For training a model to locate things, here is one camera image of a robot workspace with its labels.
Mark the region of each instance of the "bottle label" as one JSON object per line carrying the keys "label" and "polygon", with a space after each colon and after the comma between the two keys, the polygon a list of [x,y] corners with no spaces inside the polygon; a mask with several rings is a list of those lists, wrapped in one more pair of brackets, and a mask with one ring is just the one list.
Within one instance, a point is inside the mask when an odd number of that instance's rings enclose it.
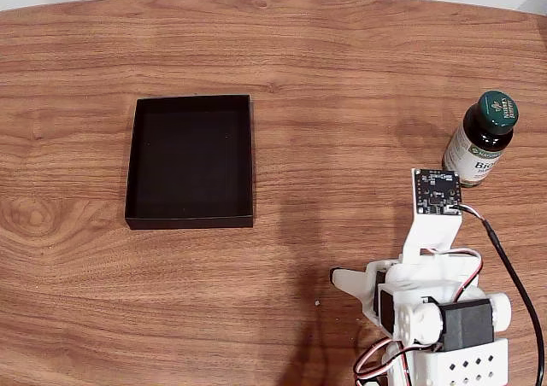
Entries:
{"label": "bottle label", "polygon": [[476,183],[488,175],[501,155],[502,151],[486,151],[471,143],[461,124],[446,148],[444,164],[462,181]]}

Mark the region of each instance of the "white plastic bracket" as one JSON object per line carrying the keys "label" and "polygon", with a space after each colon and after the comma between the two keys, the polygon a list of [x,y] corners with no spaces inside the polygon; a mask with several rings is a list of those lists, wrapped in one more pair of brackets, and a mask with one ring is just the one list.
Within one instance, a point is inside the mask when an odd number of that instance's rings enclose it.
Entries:
{"label": "white plastic bracket", "polygon": [[415,175],[419,169],[412,169],[412,201],[414,220],[403,245],[403,264],[417,264],[423,248],[443,251],[450,249],[462,224],[462,215],[436,215],[418,213],[416,206]]}

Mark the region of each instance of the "green bottle cap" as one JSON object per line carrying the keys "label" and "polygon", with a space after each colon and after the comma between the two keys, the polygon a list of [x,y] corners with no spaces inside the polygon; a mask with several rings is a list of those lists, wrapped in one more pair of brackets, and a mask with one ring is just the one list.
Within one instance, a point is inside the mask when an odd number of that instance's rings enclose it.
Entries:
{"label": "green bottle cap", "polygon": [[501,136],[513,129],[519,119],[516,103],[501,91],[487,91],[479,99],[478,119],[485,130]]}

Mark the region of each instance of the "white plastic part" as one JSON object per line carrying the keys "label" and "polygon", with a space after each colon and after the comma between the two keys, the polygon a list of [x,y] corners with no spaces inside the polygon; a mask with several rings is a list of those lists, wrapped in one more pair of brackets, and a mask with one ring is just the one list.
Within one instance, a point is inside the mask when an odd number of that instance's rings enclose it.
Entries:
{"label": "white plastic part", "polygon": [[397,314],[399,337],[405,348],[415,341],[422,345],[435,343],[443,329],[443,318],[434,303],[422,303],[417,307],[402,305]]}
{"label": "white plastic part", "polygon": [[414,220],[410,226],[409,234],[403,245],[403,264],[416,264],[419,262],[422,248],[433,248],[439,251],[450,249],[462,224],[462,216],[436,215],[418,213],[416,210],[415,172],[412,169],[412,199]]}
{"label": "white plastic part", "polygon": [[508,381],[507,339],[451,352],[411,351],[407,360],[413,386],[503,386]]}
{"label": "white plastic part", "polygon": [[[376,316],[373,309],[376,272],[378,270],[387,270],[385,275],[387,284],[415,281],[416,286],[421,286],[421,283],[444,281],[444,295],[442,299],[436,298],[437,301],[441,302],[451,299],[459,284],[469,278],[473,271],[477,269],[478,264],[479,260],[477,258],[459,254],[421,255],[416,264],[401,264],[398,260],[378,260],[369,263],[365,272],[342,268],[335,269],[332,271],[332,283],[339,290],[361,301],[363,314],[376,325],[379,325],[378,316]],[[476,287],[478,282],[478,278],[473,280],[471,286],[463,292],[461,300],[484,297],[483,292],[472,296],[473,288]],[[433,296],[433,294],[427,294],[426,291],[422,292],[423,296]],[[421,303],[420,296],[422,295],[417,297],[418,303]]]}
{"label": "white plastic part", "polygon": [[495,332],[503,332],[511,323],[511,301],[504,293],[489,294],[492,305],[492,323]]}

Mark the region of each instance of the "electrical wire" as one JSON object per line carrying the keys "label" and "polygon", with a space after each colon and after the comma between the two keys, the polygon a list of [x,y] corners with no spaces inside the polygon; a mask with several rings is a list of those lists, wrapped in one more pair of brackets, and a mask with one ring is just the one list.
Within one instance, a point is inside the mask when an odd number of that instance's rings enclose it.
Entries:
{"label": "electrical wire", "polygon": [[[373,351],[375,350],[378,350],[381,346],[380,344],[382,345],[387,345],[389,344],[390,342],[395,342],[395,341],[389,341],[387,342],[386,340],[389,340],[389,338],[384,338],[382,340],[380,340],[377,344],[373,345],[370,349],[368,349],[362,356],[365,356],[365,355],[372,355]],[[404,376],[405,376],[405,380],[406,380],[406,386],[412,386],[412,383],[410,382],[410,374],[409,374],[409,363],[407,361],[407,356],[406,356],[406,352],[404,350],[404,346],[403,346],[403,343],[400,342],[400,341],[397,341],[397,344],[399,346],[399,350],[402,353],[402,357],[403,357],[403,372],[404,372]],[[361,383],[361,379],[358,377],[357,375],[357,372],[356,372],[356,386],[362,386],[362,383]]]}
{"label": "electrical wire", "polygon": [[462,284],[457,289],[456,293],[454,294],[452,298],[453,302],[458,302],[458,300],[460,299],[460,296],[462,296],[463,291],[473,282],[473,280],[477,277],[477,275],[479,275],[480,271],[482,271],[482,266],[483,266],[482,256],[480,256],[480,253],[478,251],[475,251],[474,249],[470,249],[470,248],[446,249],[444,251],[426,248],[425,250],[432,254],[439,254],[439,255],[469,254],[479,259],[479,265],[477,266],[477,268],[473,271],[473,273],[469,276],[469,278],[467,278],[465,281],[462,282]]}
{"label": "electrical wire", "polygon": [[359,372],[356,373],[356,378],[358,380],[367,380],[371,377],[377,377],[379,375],[382,375],[390,370],[390,368],[395,364],[397,358],[401,356],[402,354],[406,354],[410,350],[422,350],[422,349],[429,349],[431,345],[412,345],[407,348],[404,348],[400,352],[397,352],[393,356],[391,356],[385,363],[382,365],[376,366],[373,369],[370,369],[365,372]]}
{"label": "electrical wire", "polygon": [[[399,341],[399,349],[403,350],[404,346],[401,341]],[[409,362],[407,361],[407,354],[406,352],[403,354],[403,372],[404,377],[407,382],[407,386],[412,386],[412,381],[410,380],[410,369],[409,369]]]}
{"label": "electrical wire", "polygon": [[392,341],[389,337],[384,337],[383,339],[380,339],[375,344],[373,344],[370,348],[365,350],[361,356],[359,356],[356,360],[356,363],[353,365],[353,372],[355,374],[359,374],[361,371],[361,368],[365,363],[367,363],[367,360],[370,359],[370,357],[380,348],[383,348],[384,346],[387,346],[388,343],[395,342]]}
{"label": "electrical wire", "polygon": [[509,261],[508,256],[505,254],[502,244],[500,243],[499,238],[497,237],[496,232],[494,232],[490,223],[482,215],[480,215],[475,209],[473,209],[472,207],[468,205],[458,204],[452,207],[454,209],[460,209],[466,213],[470,213],[481,220],[482,225],[485,227],[486,233],[488,234],[488,237],[490,238],[490,241],[492,242],[492,245],[494,245],[494,248],[496,249],[497,254],[499,255],[500,259],[505,265],[505,269],[507,269],[509,276],[513,280],[515,287],[519,291],[519,294],[521,295],[521,298],[524,301],[524,305],[526,306],[526,309],[528,310],[528,314],[530,315],[530,319],[532,320],[533,329],[536,333],[536,343],[538,346],[538,371],[536,374],[535,384],[536,386],[541,386],[541,383],[543,382],[543,378],[544,378],[544,366],[545,366],[544,336],[543,336],[543,332],[541,331],[541,324],[539,323],[538,314],[536,313],[536,310],[533,307],[532,300],[530,299],[530,296],[528,296],[526,289],[524,288],[524,285],[519,279],[519,276],[517,275],[515,269],[511,265],[511,262]]}

